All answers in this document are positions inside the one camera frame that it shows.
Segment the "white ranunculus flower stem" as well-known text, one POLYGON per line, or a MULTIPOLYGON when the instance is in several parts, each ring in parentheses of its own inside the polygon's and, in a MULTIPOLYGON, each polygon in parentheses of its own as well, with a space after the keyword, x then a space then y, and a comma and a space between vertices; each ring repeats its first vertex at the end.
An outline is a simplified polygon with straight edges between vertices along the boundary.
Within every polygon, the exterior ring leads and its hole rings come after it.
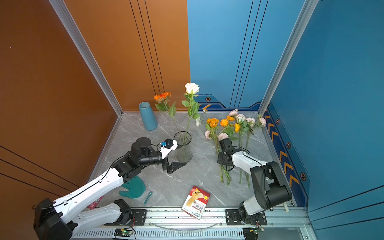
POLYGON ((201 125, 201 118, 196 119, 196 126, 199 127, 201 125))

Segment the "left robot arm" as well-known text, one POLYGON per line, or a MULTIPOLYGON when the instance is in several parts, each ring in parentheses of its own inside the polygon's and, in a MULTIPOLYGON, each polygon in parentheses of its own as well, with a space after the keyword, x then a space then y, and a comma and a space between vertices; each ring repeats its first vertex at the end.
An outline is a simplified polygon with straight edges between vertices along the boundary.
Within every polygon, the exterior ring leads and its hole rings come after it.
POLYGON ((124 200, 93 210, 86 208, 104 196, 127 183, 150 165, 161 165, 171 174, 185 166, 184 163, 169 163, 168 154, 179 149, 178 142, 166 139, 159 146, 153 146, 149 138, 139 138, 131 150, 114 161, 100 176, 79 189, 54 201, 45 199, 35 209, 33 228, 40 240, 69 240, 79 233, 98 226, 116 223, 125 225, 132 218, 132 210, 124 200))

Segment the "cream white rose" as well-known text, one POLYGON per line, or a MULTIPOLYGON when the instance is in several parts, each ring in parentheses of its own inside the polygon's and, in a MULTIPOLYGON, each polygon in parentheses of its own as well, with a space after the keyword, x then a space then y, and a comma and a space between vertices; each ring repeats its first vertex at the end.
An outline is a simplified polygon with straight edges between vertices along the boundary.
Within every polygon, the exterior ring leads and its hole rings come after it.
POLYGON ((200 87, 195 83, 186 83, 185 89, 186 93, 184 94, 184 97, 186 100, 182 101, 182 105, 188 110, 189 118, 186 127, 186 132, 188 132, 191 120, 196 120, 200 117, 198 113, 199 103, 195 100, 195 97, 198 96, 198 92, 200 91, 200 87))

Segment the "green rubber glove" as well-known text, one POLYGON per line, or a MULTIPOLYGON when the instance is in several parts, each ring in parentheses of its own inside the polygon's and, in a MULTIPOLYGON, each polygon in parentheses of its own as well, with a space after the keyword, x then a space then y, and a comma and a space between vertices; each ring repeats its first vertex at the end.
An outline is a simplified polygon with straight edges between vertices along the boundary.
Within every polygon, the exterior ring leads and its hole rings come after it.
POLYGON ((125 190, 119 191, 120 196, 137 200, 143 205, 147 204, 148 199, 152 195, 152 192, 146 188, 145 183, 138 176, 135 176, 128 182, 124 183, 122 188, 125 190))

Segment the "green circuit board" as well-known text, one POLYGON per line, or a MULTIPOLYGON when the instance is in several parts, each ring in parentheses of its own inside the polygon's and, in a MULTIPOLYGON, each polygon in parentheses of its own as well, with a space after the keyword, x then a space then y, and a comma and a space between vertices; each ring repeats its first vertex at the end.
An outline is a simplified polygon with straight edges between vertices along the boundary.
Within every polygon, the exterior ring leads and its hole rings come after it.
POLYGON ((135 239, 135 233, 132 229, 116 228, 114 238, 118 240, 135 239))

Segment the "orange flower bunch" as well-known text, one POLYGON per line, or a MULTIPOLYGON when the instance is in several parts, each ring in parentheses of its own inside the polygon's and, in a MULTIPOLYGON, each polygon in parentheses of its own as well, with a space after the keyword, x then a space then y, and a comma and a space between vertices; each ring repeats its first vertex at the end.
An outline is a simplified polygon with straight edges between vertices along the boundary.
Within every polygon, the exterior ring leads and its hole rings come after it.
POLYGON ((220 132, 227 133, 229 139, 233 137, 235 133, 240 132, 242 126, 235 122, 235 118, 227 116, 225 119, 219 120, 216 118, 207 119, 206 129, 216 130, 217 134, 220 132))

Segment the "clear glass vase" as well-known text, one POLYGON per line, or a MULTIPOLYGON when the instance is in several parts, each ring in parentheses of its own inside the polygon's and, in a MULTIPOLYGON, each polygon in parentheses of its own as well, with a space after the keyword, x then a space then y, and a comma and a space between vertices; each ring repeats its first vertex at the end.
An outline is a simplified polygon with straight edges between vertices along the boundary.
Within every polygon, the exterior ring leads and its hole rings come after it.
POLYGON ((174 140, 177 141, 178 147, 176 149, 177 160, 181 163, 188 163, 192 160, 193 154, 190 148, 192 136, 186 131, 177 132, 174 135, 174 140))

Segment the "pink peony flower stem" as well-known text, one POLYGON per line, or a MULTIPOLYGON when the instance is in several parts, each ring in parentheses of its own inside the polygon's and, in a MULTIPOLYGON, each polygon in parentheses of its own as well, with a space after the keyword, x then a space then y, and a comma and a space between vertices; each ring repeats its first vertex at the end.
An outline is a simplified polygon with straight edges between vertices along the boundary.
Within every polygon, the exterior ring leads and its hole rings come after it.
MULTIPOLYGON (((206 130, 204 132, 204 136, 208 140, 212 140, 214 142, 214 146, 216 149, 216 155, 219 156, 219 153, 222 153, 221 147, 220 147, 220 141, 224 139, 228 139, 229 136, 227 133, 220 132, 217 134, 216 130, 206 130)), ((226 167, 222 164, 219 164, 220 166, 220 182, 224 183, 224 178, 227 178, 227 185, 229 186, 231 183, 231 177, 229 171, 226 170, 226 167)))

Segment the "orange gerbera flower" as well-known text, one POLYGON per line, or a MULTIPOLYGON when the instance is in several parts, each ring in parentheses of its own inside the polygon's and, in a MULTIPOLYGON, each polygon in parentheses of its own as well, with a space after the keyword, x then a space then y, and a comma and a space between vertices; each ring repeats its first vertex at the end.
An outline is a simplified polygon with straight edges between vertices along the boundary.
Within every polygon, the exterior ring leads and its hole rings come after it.
POLYGON ((160 112, 167 112, 171 120, 173 121, 177 131, 179 131, 179 127, 176 123, 176 103, 169 105, 169 100, 171 97, 171 93, 164 92, 159 95, 155 95, 153 99, 156 101, 155 106, 157 110, 160 112))

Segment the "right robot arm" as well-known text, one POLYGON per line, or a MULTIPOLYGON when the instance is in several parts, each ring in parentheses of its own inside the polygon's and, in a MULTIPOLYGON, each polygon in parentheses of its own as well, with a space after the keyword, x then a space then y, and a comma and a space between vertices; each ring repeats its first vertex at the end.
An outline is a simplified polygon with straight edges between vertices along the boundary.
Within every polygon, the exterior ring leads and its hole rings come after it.
POLYGON ((280 164, 258 160, 247 150, 233 146, 230 139, 223 139, 219 144, 218 163, 231 169, 240 168, 252 179, 254 195, 240 203, 240 221, 250 225, 261 212, 292 200, 292 190, 280 164))

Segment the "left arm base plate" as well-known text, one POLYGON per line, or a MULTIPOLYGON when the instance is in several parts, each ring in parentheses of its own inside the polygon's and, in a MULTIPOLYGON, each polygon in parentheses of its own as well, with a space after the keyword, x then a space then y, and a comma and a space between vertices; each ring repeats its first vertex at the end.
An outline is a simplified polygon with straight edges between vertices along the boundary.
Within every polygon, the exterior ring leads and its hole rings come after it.
POLYGON ((122 213, 117 221, 107 223, 105 226, 144 226, 147 217, 147 210, 136 209, 122 213))

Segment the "pink snack packet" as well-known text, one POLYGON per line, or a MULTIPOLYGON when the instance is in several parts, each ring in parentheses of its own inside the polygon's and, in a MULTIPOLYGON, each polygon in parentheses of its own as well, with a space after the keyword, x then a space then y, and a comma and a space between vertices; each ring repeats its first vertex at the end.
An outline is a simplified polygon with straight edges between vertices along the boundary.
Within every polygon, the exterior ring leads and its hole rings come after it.
POLYGON ((98 204, 100 203, 100 201, 101 201, 102 198, 103 198, 103 197, 100 197, 100 198, 96 199, 93 203, 91 203, 90 205, 88 205, 88 209, 90 209, 90 210, 95 209, 95 208, 98 206, 98 204))

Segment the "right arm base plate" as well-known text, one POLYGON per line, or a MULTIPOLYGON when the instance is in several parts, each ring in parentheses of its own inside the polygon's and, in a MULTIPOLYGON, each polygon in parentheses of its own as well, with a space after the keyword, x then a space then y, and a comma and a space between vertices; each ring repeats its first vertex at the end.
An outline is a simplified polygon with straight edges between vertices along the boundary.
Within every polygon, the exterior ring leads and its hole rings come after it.
POLYGON ((260 212, 254 215, 248 215, 245 210, 226 209, 225 214, 226 214, 226 221, 228 226, 236 226, 236 225, 266 226, 268 224, 265 212, 260 212))

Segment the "teal cylindrical vase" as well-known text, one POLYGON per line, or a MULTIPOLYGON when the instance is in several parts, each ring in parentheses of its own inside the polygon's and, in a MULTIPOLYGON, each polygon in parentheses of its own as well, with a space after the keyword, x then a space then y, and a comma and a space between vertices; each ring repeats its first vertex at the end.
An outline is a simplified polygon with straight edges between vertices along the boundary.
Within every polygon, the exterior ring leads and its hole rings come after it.
POLYGON ((139 104, 141 118, 144 124, 144 127, 148 131, 152 131, 157 128, 158 122, 152 110, 152 107, 149 102, 142 102, 139 104))

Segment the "right circuit board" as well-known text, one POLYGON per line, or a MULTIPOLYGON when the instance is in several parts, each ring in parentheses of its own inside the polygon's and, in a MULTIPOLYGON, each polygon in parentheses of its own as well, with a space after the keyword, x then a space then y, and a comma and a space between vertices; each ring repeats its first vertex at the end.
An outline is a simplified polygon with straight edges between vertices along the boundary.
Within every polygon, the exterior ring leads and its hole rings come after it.
POLYGON ((245 240, 257 240, 260 233, 264 232, 265 229, 262 226, 257 228, 243 228, 243 236, 245 240))

